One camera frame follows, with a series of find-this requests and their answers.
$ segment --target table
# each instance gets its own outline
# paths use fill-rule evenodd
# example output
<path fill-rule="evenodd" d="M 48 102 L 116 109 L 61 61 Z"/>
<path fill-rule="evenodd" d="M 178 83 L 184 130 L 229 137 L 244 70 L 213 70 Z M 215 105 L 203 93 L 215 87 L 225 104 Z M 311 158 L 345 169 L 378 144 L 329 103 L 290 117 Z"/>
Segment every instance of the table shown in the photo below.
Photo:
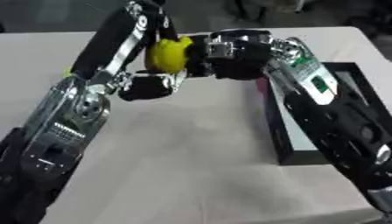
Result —
<path fill-rule="evenodd" d="M 322 60 L 357 62 L 392 109 L 392 65 L 359 30 L 271 31 L 300 37 Z M 0 136 L 25 121 L 92 35 L 0 35 Z M 189 80 L 161 100 L 112 100 L 43 224 L 354 223 L 378 214 L 329 165 L 277 165 L 253 81 Z"/>

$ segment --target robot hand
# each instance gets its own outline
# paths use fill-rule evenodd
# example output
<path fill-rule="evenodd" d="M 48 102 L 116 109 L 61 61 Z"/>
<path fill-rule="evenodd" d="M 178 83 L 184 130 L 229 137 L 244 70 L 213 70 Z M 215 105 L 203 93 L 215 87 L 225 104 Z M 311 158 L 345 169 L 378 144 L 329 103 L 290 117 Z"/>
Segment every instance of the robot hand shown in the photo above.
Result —
<path fill-rule="evenodd" d="M 214 75 L 218 79 L 254 80 L 271 57 L 268 31 L 218 31 L 211 35 L 183 37 L 178 42 L 161 39 L 147 52 L 144 76 L 133 78 L 126 101 L 149 100 L 178 91 L 186 78 Z"/>

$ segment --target chrome part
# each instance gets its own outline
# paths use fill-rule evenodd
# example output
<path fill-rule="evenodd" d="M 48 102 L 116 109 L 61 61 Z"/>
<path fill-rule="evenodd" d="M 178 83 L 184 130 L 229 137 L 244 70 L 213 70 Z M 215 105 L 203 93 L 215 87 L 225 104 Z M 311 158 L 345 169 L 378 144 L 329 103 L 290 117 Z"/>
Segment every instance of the chrome part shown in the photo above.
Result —
<path fill-rule="evenodd" d="M 269 62 L 275 73 L 267 75 L 285 90 L 304 89 L 318 105 L 331 103 L 338 91 L 338 82 L 298 38 L 274 40 Z"/>
<path fill-rule="evenodd" d="M 385 214 L 392 213 L 392 186 L 377 190 L 367 190 L 367 193 L 377 209 Z"/>
<path fill-rule="evenodd" d="M 210 42 L 206 45 L 207 57 L 210 59 L 233 59 L 235 48 L 233 42 Z"/>
<path fill-rule="evenodd" d="M 118 52 L 115 54 L 113 59 L 110 61 L 105 71 L 112 75 L 116 75 L 120 72 L 120 69 L 124 65 L 124 61 L 128 58 L 132 50 L 135 49 L 137 43 L 143 38 L 145 30 L 147 29 L 148 19 L 145 15 L 141 15 L 137 19 L 137 24 L 133 29 L 129 37 L 121 44 Z"/>
<path fill-rule="evenodd" d="M 23 169 L 47 179 L 73 169 L 107 121 L 109 107 L 105 95 L 76 76 L 53 86 L 25 124 Z"/>
<path fill-rule="evenodd" d="M 390 148 L 386 144 L 384 144 L 377 152 L 377 158 L 375 160 L 375 163 L 377 165 L 382 165 L 390 159 L 390 156 Z"/>

